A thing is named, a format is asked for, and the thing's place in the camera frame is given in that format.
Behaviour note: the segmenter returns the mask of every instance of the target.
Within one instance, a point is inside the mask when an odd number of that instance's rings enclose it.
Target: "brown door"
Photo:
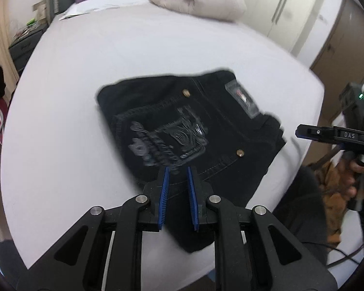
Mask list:
[[[331,121],[340,113],[339,94],[348,82],[364,83],[364,10],[343,0],[332,32],[311,70],[325,85],[321,115]]]

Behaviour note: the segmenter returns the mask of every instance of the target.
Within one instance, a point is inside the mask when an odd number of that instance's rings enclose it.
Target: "white pillow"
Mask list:
[[[72,4],[59,20],[64,20],[81,14],[97,12],[104,9],[150,3],[149,0],[85,0]]]

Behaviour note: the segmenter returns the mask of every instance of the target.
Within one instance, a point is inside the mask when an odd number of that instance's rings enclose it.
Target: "human hand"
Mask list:
[[[364,167],[356,164],[355,161],[348,161],[344,158],[340,159],[337,164],[337,170],[340,175],[341,193],[346,200],[354,198],[357,195],[357,190],[353,187],[355,183],[354,173],[363,173]],[[364,189],[359,193],[359,199],[364,199]]]

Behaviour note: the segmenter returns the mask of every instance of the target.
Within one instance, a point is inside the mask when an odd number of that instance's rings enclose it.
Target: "green object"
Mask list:
[[[36,23],[35,18],[33,18],[31,21],[29,21],[26,25],[30,26],[30,25],[34,25]]]

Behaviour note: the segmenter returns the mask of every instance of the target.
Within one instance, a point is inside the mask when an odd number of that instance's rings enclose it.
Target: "nightstand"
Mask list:
[[[31,57],[37,43],[42,37],[43,33],[47,30],[48,25],[42,24],[36,29],[30,31],[24,37],[15,40],[8,48],[10,51],[12,61],[19,76],[22,75],[25,65]]]

